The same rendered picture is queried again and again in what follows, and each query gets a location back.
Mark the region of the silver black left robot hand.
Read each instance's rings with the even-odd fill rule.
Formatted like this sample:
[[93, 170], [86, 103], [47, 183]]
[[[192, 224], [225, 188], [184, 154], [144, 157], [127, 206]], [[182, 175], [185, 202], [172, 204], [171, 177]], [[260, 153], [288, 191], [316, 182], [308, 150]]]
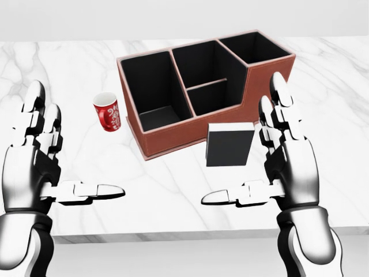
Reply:
[[47, 214], [53, 202], [89, 205], [95, 200], [123, 197], [125, 191], [107, 184], [61, 182], [56, 157], [62, 149], [61, 111], [45, 105], [44, 85], [31, 82], [14, 122], [14, 137], [5, 154], [2, 193], [6, 212], [37, 211]]

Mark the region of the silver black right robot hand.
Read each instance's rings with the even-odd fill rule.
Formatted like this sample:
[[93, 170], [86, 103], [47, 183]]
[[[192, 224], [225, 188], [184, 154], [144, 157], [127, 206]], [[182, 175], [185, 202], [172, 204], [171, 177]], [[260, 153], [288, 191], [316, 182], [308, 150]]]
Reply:
[[205, 195], [203, 205], [238, 208], [263, 205], [276, 199], [281, 210], [319, 203], [319, 177], [312, 145], [303, 134], [297, 105], [280, 72], [272, 74], [270, 96], [258, 104], [261, 144], [268, 149], [264, 163], [267, 182], [245, 182], [232, 189]]

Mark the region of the red-brown desk caddy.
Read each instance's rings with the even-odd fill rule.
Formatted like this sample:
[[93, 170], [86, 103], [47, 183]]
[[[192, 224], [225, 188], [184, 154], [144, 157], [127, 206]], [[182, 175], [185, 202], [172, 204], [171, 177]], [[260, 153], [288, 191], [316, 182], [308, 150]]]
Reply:
[[118, 58], [127, 121], [143, 158], [204, 141], [209, 123], [256, 122], [272, 74], [288, 79], [294, 61], [257, 30]]

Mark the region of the red patterned mug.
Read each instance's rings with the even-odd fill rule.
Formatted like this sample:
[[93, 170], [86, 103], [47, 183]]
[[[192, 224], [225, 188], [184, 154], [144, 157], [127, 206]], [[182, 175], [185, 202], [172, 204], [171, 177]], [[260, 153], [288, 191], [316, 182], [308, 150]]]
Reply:
[[107, 132], [114, 132], [121, 126], [118, 100], [112, 92], [102, 92], [93, 98], [93, 105], [100, 124]]

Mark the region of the black book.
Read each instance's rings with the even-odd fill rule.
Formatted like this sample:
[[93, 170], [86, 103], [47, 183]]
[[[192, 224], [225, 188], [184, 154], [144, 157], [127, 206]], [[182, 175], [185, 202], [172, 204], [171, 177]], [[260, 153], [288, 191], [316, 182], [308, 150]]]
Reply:
[[210, 123], [206, 139], [206, 165], [246, 165], [254, 131], [251, 122]]

